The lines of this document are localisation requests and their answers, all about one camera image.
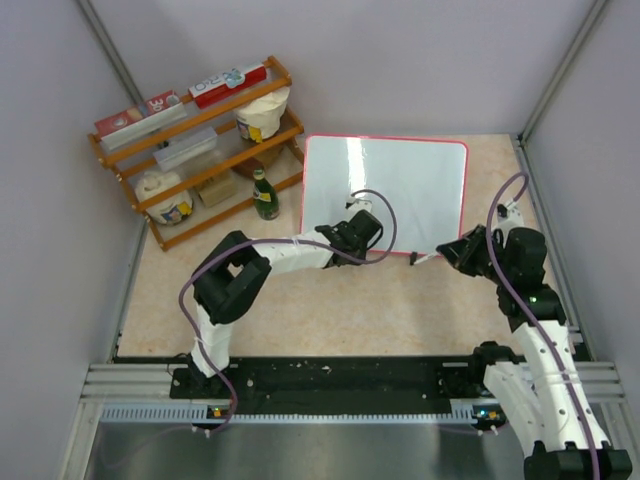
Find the marker pen with magenta cap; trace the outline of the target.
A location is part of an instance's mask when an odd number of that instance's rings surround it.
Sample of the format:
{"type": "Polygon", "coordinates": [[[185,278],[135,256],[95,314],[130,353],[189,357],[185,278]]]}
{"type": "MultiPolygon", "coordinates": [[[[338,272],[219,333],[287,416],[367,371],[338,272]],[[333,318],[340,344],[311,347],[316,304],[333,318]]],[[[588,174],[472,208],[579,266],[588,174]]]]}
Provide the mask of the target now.
{"type": "Polygon", "coordinates": [[[427,255],[424,255],[424,256],[422,256],[420,258],[417,258],[412,265],[416,266],[416,265],[425,263],[425,262],[427,262],[429,260],[432,260],[434,258],[437,258],[437,257],[439,257],[439,254],[437,252],[431,253],[431,254],[427,254],[427,255]]]}

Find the whiteboard with pink frame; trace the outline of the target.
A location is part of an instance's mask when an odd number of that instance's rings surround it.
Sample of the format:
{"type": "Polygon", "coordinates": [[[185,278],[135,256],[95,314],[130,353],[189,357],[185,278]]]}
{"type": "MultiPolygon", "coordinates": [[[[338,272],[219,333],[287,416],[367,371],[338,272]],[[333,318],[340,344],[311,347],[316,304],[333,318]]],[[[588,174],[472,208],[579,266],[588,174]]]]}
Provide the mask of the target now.
{"type": "Polygon", "coordinates": [[[306,139],[300,230],[334,225],[349,195],[364,189],[398,254],[431,255],[459,238],[469,149],[462,141],[404,137],[311,135],[306,139]]]}

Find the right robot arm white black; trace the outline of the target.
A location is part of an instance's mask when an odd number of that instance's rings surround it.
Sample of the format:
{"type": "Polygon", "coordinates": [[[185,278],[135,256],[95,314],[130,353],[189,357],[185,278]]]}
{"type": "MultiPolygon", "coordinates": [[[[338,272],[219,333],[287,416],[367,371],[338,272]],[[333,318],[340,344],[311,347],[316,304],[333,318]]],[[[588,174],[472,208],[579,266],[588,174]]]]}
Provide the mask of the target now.
{"type": "Polygon", "coordinates": [[[437,252],[458,272],[496,285],[500,311],[523,351],[494,342],[474,350],[469,388],[492,394],[516,434],[528,479],[628,479],[629,453],[615,448],[599,425],[575,366],[566,315],[544,281],[542,233],[515,227],[508,234],[479,225],[437,252]]]}

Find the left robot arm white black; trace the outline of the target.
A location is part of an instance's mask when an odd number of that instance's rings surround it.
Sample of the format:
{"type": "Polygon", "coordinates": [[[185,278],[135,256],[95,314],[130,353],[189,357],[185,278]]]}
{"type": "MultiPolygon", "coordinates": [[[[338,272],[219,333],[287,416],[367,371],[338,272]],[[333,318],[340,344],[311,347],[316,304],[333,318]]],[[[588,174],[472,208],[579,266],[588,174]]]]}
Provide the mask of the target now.
{"type": "Polygon", "coordinates": [[[209,397],[224,390],[232,325],[248,312],[268,277],[362,264],[382,233],[376,217],[359,210],[334,226],[317,226],[292,237],[250,239],[241,231],[224,237],[194,271],[194,387],[209,397]]]}

